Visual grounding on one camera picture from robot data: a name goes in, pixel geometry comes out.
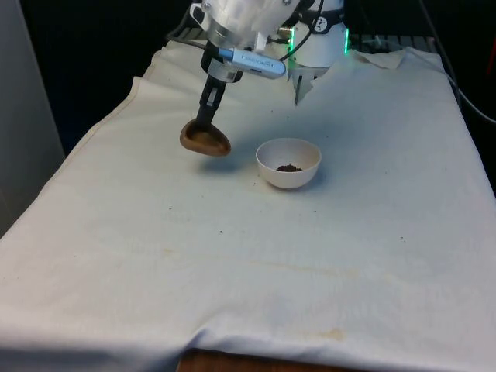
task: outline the wooden spoon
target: wooden spoon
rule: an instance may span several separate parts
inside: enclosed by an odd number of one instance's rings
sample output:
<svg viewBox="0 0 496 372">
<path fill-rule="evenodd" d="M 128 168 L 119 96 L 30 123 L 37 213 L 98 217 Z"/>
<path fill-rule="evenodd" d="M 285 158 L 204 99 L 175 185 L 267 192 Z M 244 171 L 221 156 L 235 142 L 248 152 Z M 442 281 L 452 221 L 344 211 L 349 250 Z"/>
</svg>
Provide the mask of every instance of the wooden spoon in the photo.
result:
<svg viewBox="0 0 496 372">
<path fill-rule="evenodd" d="M 231 152 L 231 143 L 212 124 L 204 126 L 197 119 L 191 120 L 181 131 L 181 145 L 190 151 L 210 157 L 225 157 Z"/>
</svg>

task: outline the table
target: table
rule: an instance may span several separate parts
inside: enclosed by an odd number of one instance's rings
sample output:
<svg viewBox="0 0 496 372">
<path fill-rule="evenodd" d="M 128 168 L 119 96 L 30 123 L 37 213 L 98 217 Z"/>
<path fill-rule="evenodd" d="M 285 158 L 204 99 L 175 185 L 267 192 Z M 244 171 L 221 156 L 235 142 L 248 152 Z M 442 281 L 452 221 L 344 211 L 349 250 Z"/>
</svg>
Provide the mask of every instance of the table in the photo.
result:
<svg viewBox="0 0 496 372">
<path fill-rule="evenodd" d="M 336 367 L 290 363 L 281 360 L 191 350 L 182 358 L 177 372 L 353 372 Z"/>
<path fill-rule="evenodd" d="M 297 108 L 291 82 L 245 76 L 215 160 L 178 141 L 200 57 L 159 51 L 0 241 L 0 370 L 174 370 L 190 348 L 494 370 L 496 205 L 445 76 L 350 54 Z M 299 191 L 257 176 L 282 136 L 322 150 Z"/>
</svg>

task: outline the green led light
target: green led light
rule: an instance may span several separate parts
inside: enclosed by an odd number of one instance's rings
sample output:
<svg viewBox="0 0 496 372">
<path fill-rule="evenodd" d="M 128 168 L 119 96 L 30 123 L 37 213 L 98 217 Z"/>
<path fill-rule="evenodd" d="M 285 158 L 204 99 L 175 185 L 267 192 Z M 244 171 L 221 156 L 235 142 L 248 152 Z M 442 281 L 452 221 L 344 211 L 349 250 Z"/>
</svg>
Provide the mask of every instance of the green led light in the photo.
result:
<svg viewBox="0 0 496 372">
<path fill-rule="evenodd" d="M 346 35 L 344 36 L 344 53 L 347 54 L 350 46 L 350 29 L 346 29 Z"/>
<path fill-rule="evenodd" d="M 289 39 L 289 51 L 292 52 L 295 48 L 295 28 L 291 28 L 291 38 Z"/>
</svg>

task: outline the dirt in bowl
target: dirt in bowl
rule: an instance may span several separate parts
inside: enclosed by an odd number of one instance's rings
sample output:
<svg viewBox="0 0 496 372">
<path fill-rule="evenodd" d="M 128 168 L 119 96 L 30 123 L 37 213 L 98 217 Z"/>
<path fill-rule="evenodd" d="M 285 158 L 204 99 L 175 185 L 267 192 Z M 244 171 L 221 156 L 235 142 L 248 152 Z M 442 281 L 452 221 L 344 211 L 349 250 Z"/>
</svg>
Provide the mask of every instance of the dirt in bowl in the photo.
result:
<svg viewBox="0 0 496 372">
<path fill-rule="evenodd" d="M 301 172 L 303 171 L 301 168 L 295 167 L 293 164 L 281 165 L 278 169 L 280 172 Z"/>
</svg>

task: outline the small white bowl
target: small white bowl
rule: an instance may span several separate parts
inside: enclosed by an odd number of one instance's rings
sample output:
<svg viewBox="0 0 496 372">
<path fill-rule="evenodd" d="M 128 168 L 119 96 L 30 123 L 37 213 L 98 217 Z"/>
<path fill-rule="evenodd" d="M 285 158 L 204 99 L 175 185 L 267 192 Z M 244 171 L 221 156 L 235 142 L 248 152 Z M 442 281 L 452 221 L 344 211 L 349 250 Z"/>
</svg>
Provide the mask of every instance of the small white bowl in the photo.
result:
<svg viewBox="0 0 496 372">
<path fill-rule="evenodd" d="M 278 188 L 300 188 L 317 174 L 322 154 L 316 145 L 303 139 L 279 138 L 264 143 L 257 150 L 262 177 Z M 292 164 L 299 172 L 282 172 L 280 166 Z"/>
</svg>

